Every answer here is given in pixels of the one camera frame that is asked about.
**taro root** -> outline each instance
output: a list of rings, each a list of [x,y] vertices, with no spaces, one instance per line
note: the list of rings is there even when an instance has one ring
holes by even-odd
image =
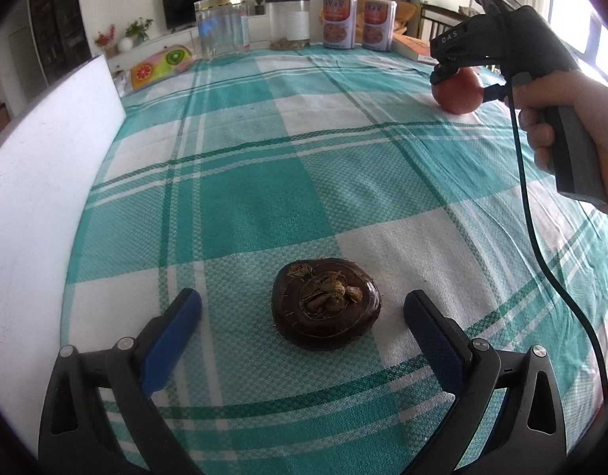
[[[279,271],[271,304],[284,338],[309,350],[332,350],[370,329],[381,311],[381,294],[355,263],[303,260]]]

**blue gripper pad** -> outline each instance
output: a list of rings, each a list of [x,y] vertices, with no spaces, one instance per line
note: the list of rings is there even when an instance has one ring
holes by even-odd
[[[473,361],[469,339],[458,335],[420,289],[405,298],[403,317],[442,389],[459,396]]]
[[[177,299],[179,297],[185,299],[159,334],[141,365],[139,382],[147,398],[165,387],[201,319],[201,296],[193,289],[184,289]]]

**book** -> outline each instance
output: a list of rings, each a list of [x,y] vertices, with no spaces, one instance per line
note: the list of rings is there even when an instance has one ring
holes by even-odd
[[[429,55],[429,43],[416,37],[394,34],[392,39],[392,50],[408,59],[436,66],[438,61]]]

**clear plastic container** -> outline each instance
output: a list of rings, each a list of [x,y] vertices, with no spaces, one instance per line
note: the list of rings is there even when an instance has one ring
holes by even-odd
[[[365,0],[361,46],[379,52],[389,52],[396,13],[397,3],[394,1]]]
[[[324,47],[354,48],[357,0],[324,0],[323,16]]]
[[[310,0],[265,0],[272,50],[310,46]]]
[[[203,58],[249,49],[247,8],[243,0],[201,0],[194,4],[194,13]]]

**window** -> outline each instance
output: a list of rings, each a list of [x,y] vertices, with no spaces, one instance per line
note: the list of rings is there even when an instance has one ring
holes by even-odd
[[[588,0],[550,0],[550,28],[579,59],[583,72],[608,85],[608,30]]]

